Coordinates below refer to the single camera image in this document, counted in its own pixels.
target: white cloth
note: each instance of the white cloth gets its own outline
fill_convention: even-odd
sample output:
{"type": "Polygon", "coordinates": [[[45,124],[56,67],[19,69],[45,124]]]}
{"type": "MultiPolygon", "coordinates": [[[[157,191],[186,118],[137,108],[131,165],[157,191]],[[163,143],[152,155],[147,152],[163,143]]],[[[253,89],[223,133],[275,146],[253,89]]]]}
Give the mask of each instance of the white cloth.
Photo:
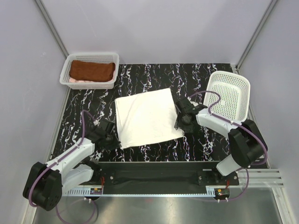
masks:
{"type": "Polygon", "coordinates": [[[115,100],[116,126],[121,148],[180,138],[174,128],[177,113],[170,89],[144,92],[115,100]]]}

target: tabletop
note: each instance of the tabletop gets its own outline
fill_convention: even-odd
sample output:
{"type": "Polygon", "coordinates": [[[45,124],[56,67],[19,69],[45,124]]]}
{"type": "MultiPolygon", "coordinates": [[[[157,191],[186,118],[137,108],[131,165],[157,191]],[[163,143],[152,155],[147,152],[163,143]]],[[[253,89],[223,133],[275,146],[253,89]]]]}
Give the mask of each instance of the tabletop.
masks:
{"type": "MultiPolygon", "coordinates": [[[[232,72],[230,64],[122,64],[111,90],[71,90],[51,159],[71,147],[82,135],[80,112],[85,109],[96,119],[115,122],[118,97],[170,88],[173,100],[206,90],[210,75],[217,70],[232,72]]],[[[204,95],[194,101],[203,102],[204,95]]],[[[93,125],[86,118],[86,128],[93,125]]],[[[91,157],[98,161],[212,161],[229,154],[229,143],[216,132],[201,127],[183,138],[125,149],[102,149],[91,157]]]]}

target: white plastic basket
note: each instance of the white plastic basket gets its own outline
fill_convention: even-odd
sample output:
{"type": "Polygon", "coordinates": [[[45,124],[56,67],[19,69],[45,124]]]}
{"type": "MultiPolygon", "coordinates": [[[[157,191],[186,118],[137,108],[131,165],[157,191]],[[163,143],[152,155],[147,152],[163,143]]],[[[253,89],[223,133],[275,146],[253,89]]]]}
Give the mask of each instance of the white plastic basket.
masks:
{"type": "Polygon", "coordinates": [[[107,52],[94,52],[94,53],[77,53],[68,55],[65,60],[64,66],[60,74],[60,83],[69,86],[74,90],[86,90],[86,89],[113,89],[114,83],[118,74],[120,59],[116,53],[107,52]],[[108,82],[96,82],[96,83],[70,83],[70,69],[73,60],[82,62],[94,62],[94,63],[115,63],[115,73],[113,79],[108,82]]]}
{"type": "MultiPolygon", "coordinates": [[[[250,98],[250,83],[246,78],[226,71],[216,71],[211,74],[206,90],[221,96],[221,101],[213,106],[213,112],[229,119],[246,120],[250,98]]],[[[206,93],[204,105],[209,107],[217,99],[216,94],[206,93]]]]}

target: white robotic arm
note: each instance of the white robotic arm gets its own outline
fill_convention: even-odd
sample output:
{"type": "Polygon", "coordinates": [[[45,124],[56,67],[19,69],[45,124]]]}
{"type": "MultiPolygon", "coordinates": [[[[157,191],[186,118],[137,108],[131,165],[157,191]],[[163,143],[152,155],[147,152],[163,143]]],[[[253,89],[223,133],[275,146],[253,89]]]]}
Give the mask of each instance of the white robotic arm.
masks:
{"type": "Polygon", "coordinates": [[[48,161],[47,167],[56,163],[52,170],[58,170],[61,174],[62,179],[62,194],[69,191],[70,189],[78,186],[83,182],[87,182],[93,176],[93,169],[85,164],[79,165],[77,168],[73,169],[78,163],[80,163],[84,158],[92,155],[95,150],[95,144],[91,140],[84,138],[81,145],[78,146],[81,138],[76,142],[75,145],[70,147],[60,156],[53,160],[48,161]],[[60,161],[66,154],[68,154],[73,148],[78,147],[70,155],[60,161]]]}
{"type": "Polygon", "coordinates": [[[227,176],[240,168],[247,168],[264,154],[261,144],[239,126],[254,134],[267,149],[261,133],[252,120],[244,122],[232,120],[228,123],[224,121],[227,119],[220,119],[220,115],[212,116],[206,106],[193,105],[188,98],[178,101],[176,107],[178,117],[175,128],[181,128],[185,133],[195,133],[199,131],[199,126],[205,126],[228,139],[231,154],[216,166],[222,176],[227,176]]]}
{"type": "Polygon", "coordinates": [[[119,148],[120,143],[112,132],[113,126],[113,122],[103,119],[83,140],[79,139],[74,146],[55,159],[45,164],[40,162],[34,164],[29,173],[23,196],[28,199],[31,187],[36,184],[31,200],[49,211],[58,204],[62,194],[83,182],[94,179],[96,177],[93,170],[95,166],[89,164],[93,166],[92,168],[86,164],[80,164],[78,167],[74,167],[92,155],[95,150],[119,148]],[[45,170],[47,172],[40,179],[41,173],[45,170]]]}

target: white wall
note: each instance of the white wall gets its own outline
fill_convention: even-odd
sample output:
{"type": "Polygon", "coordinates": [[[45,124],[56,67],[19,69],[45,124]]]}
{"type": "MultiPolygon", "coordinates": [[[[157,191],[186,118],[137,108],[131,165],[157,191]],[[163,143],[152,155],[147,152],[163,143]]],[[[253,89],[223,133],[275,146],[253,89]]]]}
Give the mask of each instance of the white wall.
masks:
{"type": "Polygon", "coordinates": [[[241,67],[250,102],[299,222],[299,1],[279,1],[241,67]]]}
{"type": "Polygon", "coordinates": [[[237,63],[270,0],[42,0],[69,53],[121,63],[237,63]]]}
{"type": "Polygon", "coordinates": [[[66,93],[64,56],[33,0],[2,0],[0,33],[0,223],[18,224],[30,168],[46,158],[66,93]]]}

